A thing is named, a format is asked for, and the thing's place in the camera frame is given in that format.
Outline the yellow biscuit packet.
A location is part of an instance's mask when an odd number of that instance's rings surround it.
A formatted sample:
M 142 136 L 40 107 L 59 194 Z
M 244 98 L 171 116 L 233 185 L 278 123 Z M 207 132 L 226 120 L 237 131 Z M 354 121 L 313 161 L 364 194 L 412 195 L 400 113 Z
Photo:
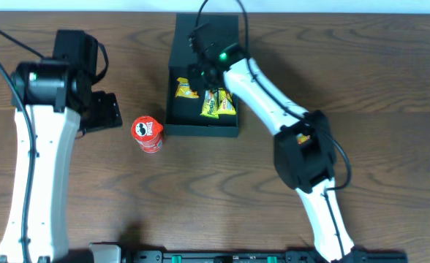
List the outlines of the yellow biscuit packet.
M 175 98 L 198 99 L 199 95 L 196 91 L 190 88 L 189 80 L 184 77 L 177 78 L 178 86 L 175 93 Z

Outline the green yellow snack packet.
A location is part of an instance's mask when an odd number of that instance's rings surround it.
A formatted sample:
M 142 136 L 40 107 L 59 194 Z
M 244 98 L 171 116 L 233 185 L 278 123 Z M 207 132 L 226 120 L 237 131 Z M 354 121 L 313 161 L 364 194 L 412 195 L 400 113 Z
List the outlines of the green yellow snack packet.
M 205 92 L 202 110 L 200 116 L 218 119 L 218 96 L 211 91 Z

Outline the yellow brown chocolate packet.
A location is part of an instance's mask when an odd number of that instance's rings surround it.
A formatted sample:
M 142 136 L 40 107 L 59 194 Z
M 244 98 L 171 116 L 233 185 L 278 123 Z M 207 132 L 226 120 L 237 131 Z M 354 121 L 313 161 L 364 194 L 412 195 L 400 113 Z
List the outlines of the yellow brown chocolate packet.
M 218 90 L 218 110 L 219 115 L 236 115 L 231 93 L 223 88 Z

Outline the red Pringles can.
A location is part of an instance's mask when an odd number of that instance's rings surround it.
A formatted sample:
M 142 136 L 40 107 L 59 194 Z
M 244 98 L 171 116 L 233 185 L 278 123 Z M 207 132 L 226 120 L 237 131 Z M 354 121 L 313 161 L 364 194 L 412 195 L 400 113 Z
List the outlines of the red Pringles can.
M 163 146 L 163 125 L 149 115 L 137 118 L 132 124 L 131 133 L 146 153 L 156 153 Z

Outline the black gift box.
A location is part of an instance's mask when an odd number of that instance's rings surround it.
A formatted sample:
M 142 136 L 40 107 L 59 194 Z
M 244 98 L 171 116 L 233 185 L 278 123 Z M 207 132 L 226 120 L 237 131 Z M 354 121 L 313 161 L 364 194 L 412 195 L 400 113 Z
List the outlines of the black gift box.
M 168 135 L 237 137 L 238 115 L 210 118 L 201 115 L 205 93 L 213 88 L 209 65 L 202 62 L 191 44 L 206 55 L 216 55 L 238 36 L 238 16 L 178 13 L 168 62 L 169 83 L 165 132 Z

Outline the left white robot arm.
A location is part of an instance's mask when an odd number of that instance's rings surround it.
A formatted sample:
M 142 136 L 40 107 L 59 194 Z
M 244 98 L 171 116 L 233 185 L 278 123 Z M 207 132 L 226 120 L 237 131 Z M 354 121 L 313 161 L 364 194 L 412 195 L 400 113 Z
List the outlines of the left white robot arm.
M 67 192 L 78 133 L 122 125 L 116 96 L 92 87 L 96 58 L 62 55 L 21 62 L 12 88 L 17 158 L 0 262 L 57 262 L 69 253 Z

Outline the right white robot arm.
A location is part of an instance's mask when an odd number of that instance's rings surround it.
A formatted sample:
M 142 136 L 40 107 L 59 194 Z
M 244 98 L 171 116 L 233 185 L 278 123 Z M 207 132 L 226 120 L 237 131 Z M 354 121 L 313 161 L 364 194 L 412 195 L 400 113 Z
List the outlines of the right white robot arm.
M 241 99 L 274 137 L 274 167 L 286 186 L 295 190 L 314 234 L 314 247 L 327 262 L 343 262 L 354 242 L 344 226 L 336 199 L 334 165 L 341 155 L 352 176 L 350 161 L 331 136 L 327 117 L 309 112 L 285 96 L 237 44 L 208 47 L 193 44 L 197 62 L 190 72 L 211 88 L 225 88 Z

